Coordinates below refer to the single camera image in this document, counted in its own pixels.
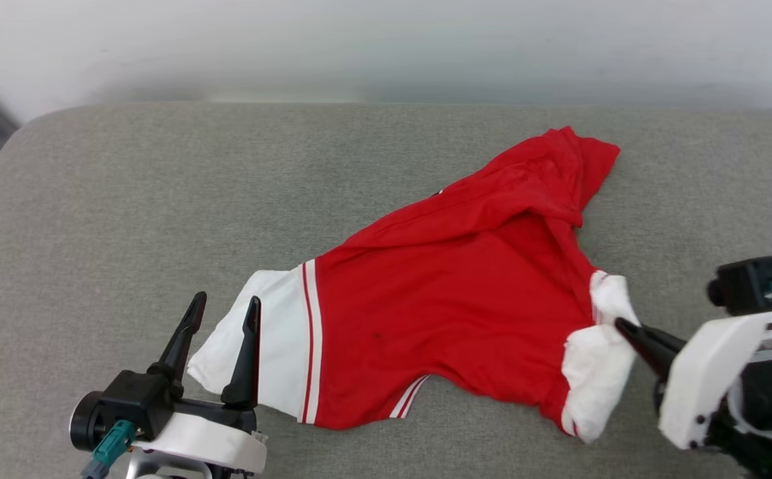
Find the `gray fabric surface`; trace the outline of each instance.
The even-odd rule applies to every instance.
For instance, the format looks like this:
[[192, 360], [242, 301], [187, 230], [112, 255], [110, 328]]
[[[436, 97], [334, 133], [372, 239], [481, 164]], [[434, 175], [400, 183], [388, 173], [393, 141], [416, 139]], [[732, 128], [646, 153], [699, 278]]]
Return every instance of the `gray fabric surface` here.
[[[721, 315], [703, 292], [715, 267], [772, 254], [772, 112], [162, 103], [31, 122], [0, 153], [0, 477], [78, 475], [73, 406], [148, 366], [195, 291], [210, 299], [194, 351], [256, 269], [293, 267], [566, 124], [622, 148], [586, 210], [586, 254], [628, 276], [649, 324], [687, 336]], [[442, 379], [408, 419], [343, 432], [260, 407], [265, 476], [736, 476], [660, 436], [652, 382], [638, 365], [591, 446]]]

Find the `couch cushion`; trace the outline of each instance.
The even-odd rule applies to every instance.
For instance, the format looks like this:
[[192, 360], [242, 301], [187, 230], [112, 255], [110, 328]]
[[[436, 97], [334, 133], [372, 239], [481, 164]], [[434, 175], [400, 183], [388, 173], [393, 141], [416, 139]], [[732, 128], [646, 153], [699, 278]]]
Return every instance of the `couch cushion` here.
[[[622, 148], [584, 213], [588, 257], [628, 277], [647, 324], [687, 337], [719, 317], [715, 267], [772, 254], [772, 111], [148, 103], [31, 122], [0, 153], [0, 477], [77, 475], [76, 402], [154, 361], [194, 292], [209, 294], [196, 351], [255, 270], [294, 267], [567, 124]], [[343, 432], [261, 407], [265, 476], [737, 476], [663, 439], [653, 381], [639, 364], [591, 446], [438, 378], [409, 418]]]

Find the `white wall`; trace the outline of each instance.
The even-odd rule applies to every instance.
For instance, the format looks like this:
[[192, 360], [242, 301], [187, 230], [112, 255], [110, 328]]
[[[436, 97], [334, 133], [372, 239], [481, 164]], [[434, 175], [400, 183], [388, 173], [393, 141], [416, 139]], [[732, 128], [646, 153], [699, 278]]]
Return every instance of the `white wall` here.
[[772, 0], [0, 0], [0, 105], [772, 106]]

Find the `white stripe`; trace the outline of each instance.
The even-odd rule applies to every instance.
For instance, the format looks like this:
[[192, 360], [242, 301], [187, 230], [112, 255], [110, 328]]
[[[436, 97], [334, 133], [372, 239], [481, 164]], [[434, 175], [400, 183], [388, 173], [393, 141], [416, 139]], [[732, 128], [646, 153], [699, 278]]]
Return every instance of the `white stripe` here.
[[306, 262], [306, 285], [309, 288], [309, 307], [312, 310], [312, 382], [309, 385], [309, 406], [304, 422], [314, 424], [318, 412], [318, 393], [321, 384], [321, 307], [318, 301], [318, 284], [315, 282], [315, 260]]
[[411, 384], [406, 391], [404, 391], [404, 394], [401, 395], [401, 399], [398, 400], [398, 404], [395, 404], [395, 407], [392, 408], [392, 412], [389, 413], [389, 418], [397, 418], [398, 414], [401, 412], [401, 409], [404, 407], [404, 403], [407, 402], [407, 399], [410, 398], [410, 393], [413, 392], [413, 388], [419, 384], [419, 381], [422, 381], [423, 379], [427, 378], [427, 376], [422, 376], [419, 379], [416, 379], [413, 381], [413, 384]]
[[417, 386], [416, 390], [413, 391], [413, 394], [410, 395], [410, 399], [407, 400], [407, 407], [404, 408], [404, 413], [401, 415], [401, 418], [405, 418], [407, 413], [410, 412], [410, 407], [413, 406], [413, 399], [416, 399], [416, 394], [419, 394], [419, 389], [422, 388], [422, 385], [425, 384], [425, 381], [427, 381], [429, 377], [429, 374], [423, 377], [422, 381], [419, 383], [419, 386]]

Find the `red stripe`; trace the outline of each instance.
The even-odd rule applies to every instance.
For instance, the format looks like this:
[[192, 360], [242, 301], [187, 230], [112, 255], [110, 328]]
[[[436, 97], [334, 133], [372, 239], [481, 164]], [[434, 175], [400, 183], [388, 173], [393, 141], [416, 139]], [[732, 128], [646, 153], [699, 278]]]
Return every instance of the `red stripe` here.
[[303, 421], [306, 422], [306, 414], [309, 412], [309, 390], [312, 387], [312, 355], [314, 349], [312, 306], [309, 304], [309, 284], [307, 284], [306, 280], [306, 263], [303, 264], [303, 294], [306, 297], [306, 311], [309, 313], [309, 376], [306, 378], [306, 397], [303, 400]]
[[419, 382], [417, 382], [416, 385], [413, 386], [413, 390], [410, 391], [410, 394], [407, 394], [407, 402], [405, 402], [404, 406], [401, 407], [401, 411], [398, 412], [398, 417], [404, 415], [404, 410], [407, 409], [407, 407], [410, 405], [410, 401], [413, 400], [413, 394], [415, 394], [416, 389], [418, 389], [423, 382], [425, 382], [424, 379], [419, 379]]

